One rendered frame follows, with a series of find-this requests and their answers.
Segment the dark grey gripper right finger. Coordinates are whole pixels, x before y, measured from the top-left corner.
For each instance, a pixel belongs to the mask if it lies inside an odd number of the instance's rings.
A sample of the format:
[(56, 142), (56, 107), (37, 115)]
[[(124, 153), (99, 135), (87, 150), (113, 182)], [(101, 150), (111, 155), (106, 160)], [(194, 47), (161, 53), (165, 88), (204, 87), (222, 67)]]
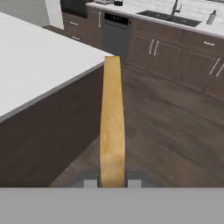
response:
[(126, 171), (125, 175), (128, 188), (159, 187), (145, 171)]

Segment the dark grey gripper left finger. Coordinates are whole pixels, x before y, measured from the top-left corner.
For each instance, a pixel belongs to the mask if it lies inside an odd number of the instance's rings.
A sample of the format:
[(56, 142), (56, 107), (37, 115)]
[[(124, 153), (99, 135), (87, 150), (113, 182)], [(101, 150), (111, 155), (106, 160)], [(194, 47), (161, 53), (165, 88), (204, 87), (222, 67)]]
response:
[(100, 173), (98, 171), (81, 171), (71, 182), (71, 187), (78, 188), (99, 188)]

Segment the grey metal tap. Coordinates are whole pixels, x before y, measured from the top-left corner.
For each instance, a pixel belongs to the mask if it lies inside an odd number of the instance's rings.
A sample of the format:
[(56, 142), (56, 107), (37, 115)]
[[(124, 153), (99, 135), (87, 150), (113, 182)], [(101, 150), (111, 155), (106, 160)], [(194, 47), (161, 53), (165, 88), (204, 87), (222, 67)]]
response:
[(171, 17), (173, 17), (176, 12), (177, 13), (181, 12), (182, 4), (178, 7), (178, 3), (179, 3), (179, 0), (175, 0), (174, 5), (171, 10)]

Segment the dark grey dishwasher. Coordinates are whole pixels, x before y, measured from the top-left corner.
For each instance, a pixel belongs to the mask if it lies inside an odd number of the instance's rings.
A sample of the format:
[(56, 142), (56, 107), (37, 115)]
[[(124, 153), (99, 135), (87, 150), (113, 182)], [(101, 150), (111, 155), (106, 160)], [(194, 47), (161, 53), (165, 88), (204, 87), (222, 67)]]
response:
[(102, 50), (125, 58), (130, 39), (130, 19), (118, 14), (104, 13), (102, 24)]

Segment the golden brown bread slice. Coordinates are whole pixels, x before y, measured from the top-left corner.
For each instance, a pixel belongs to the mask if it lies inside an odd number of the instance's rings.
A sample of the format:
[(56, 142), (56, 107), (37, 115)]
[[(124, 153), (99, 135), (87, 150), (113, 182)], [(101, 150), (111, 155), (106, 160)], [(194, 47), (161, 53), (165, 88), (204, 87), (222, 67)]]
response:
[(101, 103), (100, 168), (102, 187), (123, 187), (125, 136), (121, 65), (118, 56), (107, 56)]

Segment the dark brown cupboard run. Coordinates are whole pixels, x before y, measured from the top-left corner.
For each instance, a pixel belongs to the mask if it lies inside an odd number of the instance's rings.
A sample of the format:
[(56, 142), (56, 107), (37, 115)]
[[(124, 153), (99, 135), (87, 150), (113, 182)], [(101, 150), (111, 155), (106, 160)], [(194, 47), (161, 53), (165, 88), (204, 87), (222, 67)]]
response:
[(104, 13), (130, 20), (122, 62), (147, 74), (224, 101), (224, 37), (173, 22), (87, 7), (87, 17), (62, 11), (66, 34), (102, 50)]

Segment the grey soap bottle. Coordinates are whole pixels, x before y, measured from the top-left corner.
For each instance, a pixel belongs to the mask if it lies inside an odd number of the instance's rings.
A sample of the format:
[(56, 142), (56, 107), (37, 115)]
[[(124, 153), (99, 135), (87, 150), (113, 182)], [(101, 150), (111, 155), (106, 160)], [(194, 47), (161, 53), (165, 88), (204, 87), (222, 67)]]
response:
[(206, 23), (207, 23), (208, 25), (211, 25), (211, 24), (214, 22), (215, 18), (216, 18), (216, 10), (214, 10), (214, 11), (209, 15), (209, 17), (208, 17)]

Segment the dark sink basin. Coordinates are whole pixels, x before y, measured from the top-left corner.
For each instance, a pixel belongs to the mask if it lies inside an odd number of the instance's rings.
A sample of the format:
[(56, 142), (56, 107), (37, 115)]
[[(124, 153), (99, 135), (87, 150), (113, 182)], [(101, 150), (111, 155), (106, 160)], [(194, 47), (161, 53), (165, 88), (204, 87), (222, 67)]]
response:
[(152, 10), (144, 10), (137, 13), (137, 15), (146, 16), (148, 18), (156, 18), (164, 21), (173, 22), (175, 24), (179, 25), (187, 25), (191, 27), (197, 27), (200, 24), (199, 20), (194, 20), (190, 18), (185, 17), (178, 17), (178, 16), (172, 16), (168, 15), (162, 12), (156, 12)]

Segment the black oven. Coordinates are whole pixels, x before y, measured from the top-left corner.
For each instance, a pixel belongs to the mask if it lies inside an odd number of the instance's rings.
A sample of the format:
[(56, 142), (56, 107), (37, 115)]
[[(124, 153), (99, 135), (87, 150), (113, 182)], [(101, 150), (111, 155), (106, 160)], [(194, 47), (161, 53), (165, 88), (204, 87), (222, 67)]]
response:
[(88, 16), (87, 0), (60, 0), (63, 12), (86, 18)]

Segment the dark brown island counter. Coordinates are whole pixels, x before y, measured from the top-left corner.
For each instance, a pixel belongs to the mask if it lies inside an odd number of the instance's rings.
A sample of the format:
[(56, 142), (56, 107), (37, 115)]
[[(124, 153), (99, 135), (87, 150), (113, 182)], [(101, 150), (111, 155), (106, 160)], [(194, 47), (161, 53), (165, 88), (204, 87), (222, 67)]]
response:
[(0, 123), (0, 187), (48, 187), (99, 135), (99, 67)]

